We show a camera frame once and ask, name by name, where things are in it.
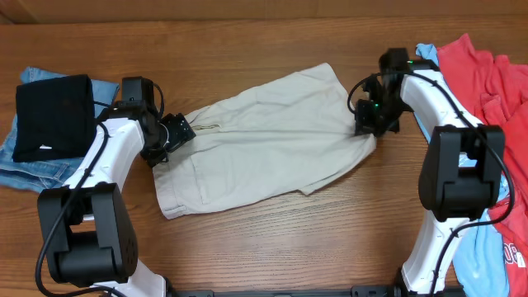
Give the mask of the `beige khaki shorts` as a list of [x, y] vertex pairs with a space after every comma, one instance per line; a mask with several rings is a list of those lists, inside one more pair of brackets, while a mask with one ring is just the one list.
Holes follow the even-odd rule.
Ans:
[[220, 212], [291, 191], [311, 194], [375, 151], [357, 134], [329, 64], [252, 87], [186, 116], [190, 142], [154, 167], [165, 218]]

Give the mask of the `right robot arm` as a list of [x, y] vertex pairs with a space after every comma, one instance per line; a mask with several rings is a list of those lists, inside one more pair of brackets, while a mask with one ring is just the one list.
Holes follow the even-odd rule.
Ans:
[[399, 131], [399, 118], [412, 112], [429, 138], [418, 179], [425, 210], [411, 255], [392, 285], [355, 285], [353, 296], [462, 296], [462, 286], [446, 285], [446, 272], [469, 228], [483, 225], [483, 212], [495, 206], [506, 136], [484, 125], [456, 100], [431, 60], [412, 60], [404, 48], [388, 49], [379, 72], [356, 86], [366, 99], [346, 105], [355, 116], [355, 133], [381, 137]]

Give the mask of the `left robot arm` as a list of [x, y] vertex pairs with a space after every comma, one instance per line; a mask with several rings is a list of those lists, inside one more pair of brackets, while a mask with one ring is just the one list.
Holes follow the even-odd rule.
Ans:
[[170, 280], [139, 260], [136, 233], [122, 198], [132, 162], [141, 156], [150, 167], [195, 137], [183, 114], [162, 115], [148, 104], [117, 102], [97, 117], [97, 134], [78, 170], [59, 188], [37, 200], [44, 239], [35, 265], [52, 279], [75, 285], [73, 296], [174, 296]]

